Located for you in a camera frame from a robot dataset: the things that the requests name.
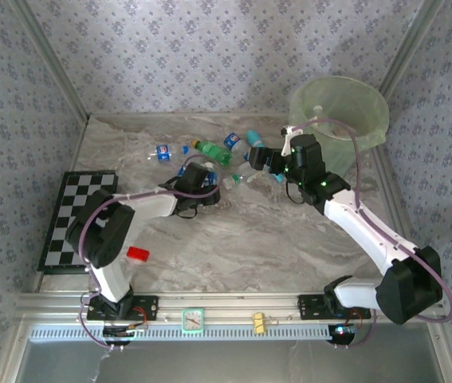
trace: translucent green basket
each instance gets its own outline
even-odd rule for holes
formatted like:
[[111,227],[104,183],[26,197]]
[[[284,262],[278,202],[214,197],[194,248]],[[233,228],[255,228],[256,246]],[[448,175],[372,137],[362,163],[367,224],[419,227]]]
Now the translucent green basket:
[[[360,151],[385,142],[389,112],[380,92],[348,77],[322,77],[302,85],[289,105],[289,124],[299,125],[313,118],[321,106],[329,118],[340,120],[356,130]],[[351,138],[338,124],[323,129],[313,124],[305,130],[321,144],[328,171],[344,176],[355,161]]]

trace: chessboard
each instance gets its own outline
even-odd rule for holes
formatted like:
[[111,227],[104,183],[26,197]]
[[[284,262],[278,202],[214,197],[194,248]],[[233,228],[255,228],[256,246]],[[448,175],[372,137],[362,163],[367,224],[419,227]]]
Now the chessboard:
[[45,274],[83,274],[81,257],[66,242],[65,234],[87,198],[98,189],[115,193],[114,171],[66,172],[57,196],[38,271]]

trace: patterned wallpaper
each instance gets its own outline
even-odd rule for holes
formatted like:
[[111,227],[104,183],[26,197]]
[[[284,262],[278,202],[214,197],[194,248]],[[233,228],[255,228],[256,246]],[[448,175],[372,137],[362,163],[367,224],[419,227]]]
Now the patterned wallpaper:
[[31,289],[79,124],[0,0],[0,349],[14,293]]
[[452,0],[434,20],[389,105],[393,176],[415,239],[442,255],[452,288]]
[[379,85],[421,0],[32,0],[88,113],[287,112],[305,80]]

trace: gray marble floor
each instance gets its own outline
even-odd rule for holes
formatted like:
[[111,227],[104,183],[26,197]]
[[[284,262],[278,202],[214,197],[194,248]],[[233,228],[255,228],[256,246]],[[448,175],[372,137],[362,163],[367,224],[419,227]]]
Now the gray marble floor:
[[[167,115],[92,118],[76,170],[114,169],[119,192],[134,193],[169,179],[176,168],[149,164],[156,143],[207,138],[221,143],[229,132],[257,129],[281,147],[284,116]],[[367,153],[363,201],[382,219],[384,202]],[[355,169],[346,175],[354,183]],[[133,245],[148,249],[147,263],[124,268],[137,291],[312,291],[345,275],[374,277],[374,264],[337,225],[307,205],[296,205],[283,184],[265,176],[250,187],[222,190],[221,202],[195,219],[146,221]],[[82,277],[45,278],[43,290],[81,290]]]

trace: green clock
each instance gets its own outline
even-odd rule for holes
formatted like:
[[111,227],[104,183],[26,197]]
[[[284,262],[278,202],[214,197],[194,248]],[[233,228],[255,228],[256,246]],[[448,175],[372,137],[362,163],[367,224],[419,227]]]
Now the green clock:
[[185,309],[181,313],[181,330],[184,334],[200,334],[204,331],[204,310]]

